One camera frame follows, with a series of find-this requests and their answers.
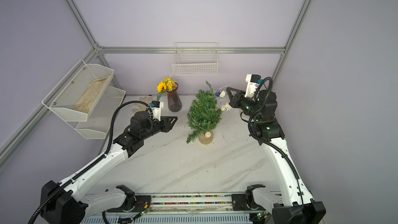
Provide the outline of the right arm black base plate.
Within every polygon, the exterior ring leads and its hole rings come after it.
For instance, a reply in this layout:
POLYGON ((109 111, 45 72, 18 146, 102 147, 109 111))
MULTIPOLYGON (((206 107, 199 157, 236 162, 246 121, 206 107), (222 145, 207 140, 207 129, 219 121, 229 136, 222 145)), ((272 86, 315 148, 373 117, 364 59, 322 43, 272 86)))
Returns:
POLYGON ((232 194, 231 198, 233 211, 255 211, 259 209, 257 206, 248 203, 245 194, 232 194))

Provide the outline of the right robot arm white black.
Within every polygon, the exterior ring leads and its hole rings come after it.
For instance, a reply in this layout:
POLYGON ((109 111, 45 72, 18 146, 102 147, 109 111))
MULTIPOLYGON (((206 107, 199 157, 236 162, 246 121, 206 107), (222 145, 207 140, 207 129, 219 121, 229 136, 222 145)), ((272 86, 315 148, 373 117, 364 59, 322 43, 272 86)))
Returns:
POLYGON ((281 195, 270 192, 263 184, 246 190, 248 207, 261 207, 276 224, 319 224, 326 214, 321 201, 316 201, 302 181, 291 158, 285 134, 275 115, 277 97, 272 91, 273 79, 257 74, 246 76, 246 90, 228 87, 229 105, 248 116, 250 137, 263 148, 274 168, 281 195))

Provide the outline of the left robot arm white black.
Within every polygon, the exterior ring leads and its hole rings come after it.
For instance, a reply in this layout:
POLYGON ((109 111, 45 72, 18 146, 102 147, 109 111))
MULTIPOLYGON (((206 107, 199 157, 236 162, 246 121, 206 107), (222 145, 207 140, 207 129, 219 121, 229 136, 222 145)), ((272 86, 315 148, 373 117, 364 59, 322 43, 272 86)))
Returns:
POLYGON ((135 192, 125 185, 102 194, 89 196, 87 192, 113 168, 133 156, 144 141, 160 132, 168 133, 174 127, 177 117, 162 116, 163 103, 153 101, 136 112, 130 124, 117 138, 113 137, 114 124, 119 111, 129 105, 120 105, 113 113, 109 140, 104 152, 90 163, 58 183, 49 181, 41 189, 40 205, 35 210, 29 223, 33 224, 41 216, 49 224, 79 224, 84 219, 105 213, 108 210, 131 212, 137 209, 135 192))

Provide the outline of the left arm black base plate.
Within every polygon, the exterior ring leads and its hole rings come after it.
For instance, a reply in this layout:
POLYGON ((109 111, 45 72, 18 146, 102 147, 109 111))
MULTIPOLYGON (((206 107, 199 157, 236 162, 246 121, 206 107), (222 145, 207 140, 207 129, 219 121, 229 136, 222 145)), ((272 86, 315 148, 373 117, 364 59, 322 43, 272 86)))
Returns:
POLYGON ((108 209, 107 212, 109 213, 138 213, 142 212, 145 209, 146 205, 150 205, 151 203, 151 196, 150 195, 138 195, 138 196, 130 196, 127 197, 125 202, 117 208, 108 209))

